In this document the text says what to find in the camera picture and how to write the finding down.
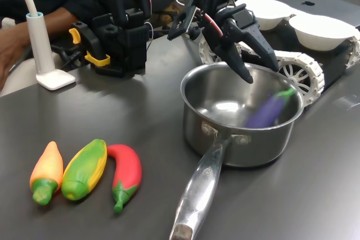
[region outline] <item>metal handle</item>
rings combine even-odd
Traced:
[[[209,211],[218,184],[225,149],[231,138],[216,138],[192,175],[176,210],[169,240],[193,240]]]

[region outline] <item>yellow clamp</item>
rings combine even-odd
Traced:
[[[71,28],[71,29],[69,29],[69,32],[70,32],[71,36],[73,36],[73,43],[79,44],[81,42],[81,37],[80,37],[80,33],[78,32],[78,30],[76,28]]]
[[[106,55],[106,58],[103,60],[98,60],[90,55],[88,51],[86,51],[87,55],[85,56],[85,59],[91,63],[93,63],[97,67],[104,67],[108,64],[110,64],[110,56]]]

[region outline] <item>toy vegetable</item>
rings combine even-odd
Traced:
[[[95,139],[81,149],[64,172],[61,191],[69,200],[85,197],[99,181],[107,159],[106,143]]]
[[[289,98],[295,93],[295,89],[290,88],[271,96],[263,106],[253,114],[247,121],[245,127],[251,129],[268,128],[280,116]]]
[[[140,185],[141,163],[135,151],[123,144],[109,146],[107,153],[116,161],[112,194],[116,201],[114,211],[121,212]]]
[[[40,205],[49,203],[53,193],[61,187],[63,170],[57,145],[49,142],[30,177],[30,188],[35,202]]]

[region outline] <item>person's hand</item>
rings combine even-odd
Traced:
[[[26,24],[11,29],[0,29],[0,91],[5,85],[10,68],[19,60],[29,44]]]

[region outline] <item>white lamp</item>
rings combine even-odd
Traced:
[[[26,21],[36,64],[36,80],[49,90],[57,90],[75,82],[75,77],[72,75],[55,69],[44,16],[36,10],[34,0],[25,0],[25,2],[29,9]]]

